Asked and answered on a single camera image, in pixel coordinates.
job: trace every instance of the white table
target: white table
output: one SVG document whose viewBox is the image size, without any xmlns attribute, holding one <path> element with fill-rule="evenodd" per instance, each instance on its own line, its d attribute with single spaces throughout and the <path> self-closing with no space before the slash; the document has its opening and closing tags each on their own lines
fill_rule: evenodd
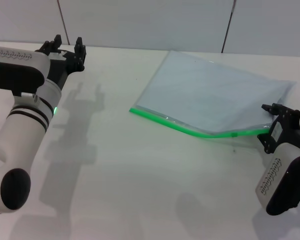
<svg viewBox="0 0 300 240">
<path fill-rule="evenodd" d="M 86 50 L 35 157 L 28 201 L 0 215 L 0 240 L 300 240 L 300 204 L 269 216 L 258 202 L 269 156 L 256 137 L 200 139 L 129 113 L 166 51 Z M 300 110 L 300 57 L 191 54 L 296 81 L 287 106 Z M 0 90 L 0 128 L 12 104 Z"/>
</svg>

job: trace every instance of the transparent plastic bag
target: transparent plastic bag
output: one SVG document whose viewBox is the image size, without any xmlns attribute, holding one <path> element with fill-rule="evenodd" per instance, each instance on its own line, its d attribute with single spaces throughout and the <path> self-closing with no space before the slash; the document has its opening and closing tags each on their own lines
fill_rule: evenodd
<svg viewBox="0 0 300 240">
<path fill-rule="evenodd" d="M 197 137 L 257 135 L 273 122 L 262 104 L 293 85 L 171 51 L 130 112 Z"/>
</svg>

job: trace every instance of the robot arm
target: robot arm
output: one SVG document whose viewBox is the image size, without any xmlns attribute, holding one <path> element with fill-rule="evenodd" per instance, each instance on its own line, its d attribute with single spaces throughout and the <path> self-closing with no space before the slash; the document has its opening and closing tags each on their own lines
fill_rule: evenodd
<svg viewBox="0 0 300 240">
<path fill-rule="evenodd" d="M 86 47 L 78 37 L 74 53 L 58 48 L 60 35 L 37 51 L 0 47 L 0 89 L 14 105 L 0 130 L 0 213 L 27 201 L 30 170 L 61 98 L 69 74 L 85 69 Z"/>
<path fill-rule="evenodd" d="M 279 215 L 300 202 L 300 111 L 276 103 L 262 108 L 277 118 L 257 136 L 273 156 L 255 192 L 269 215 Z"/>
</svg>

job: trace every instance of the white wall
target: white wall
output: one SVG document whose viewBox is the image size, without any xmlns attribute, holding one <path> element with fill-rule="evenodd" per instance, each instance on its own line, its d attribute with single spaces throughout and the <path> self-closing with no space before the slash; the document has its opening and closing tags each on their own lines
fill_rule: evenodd
<svg viewBox="0 0 300 240">
<path fill-rule="evenodd" d="M 70 44 L 220 53 L 233 0 L 60 0 Z"/>
<path fill-rule="evenodd" d="M 0 41 L 43 43 L 57 34 L 67 44 L 56 0 L 0 0 Z"/>
<path fill-rule="evenodd" d="M 223 52 L 300 57 L 300 0 L 237 0 Z"/>
</svg>

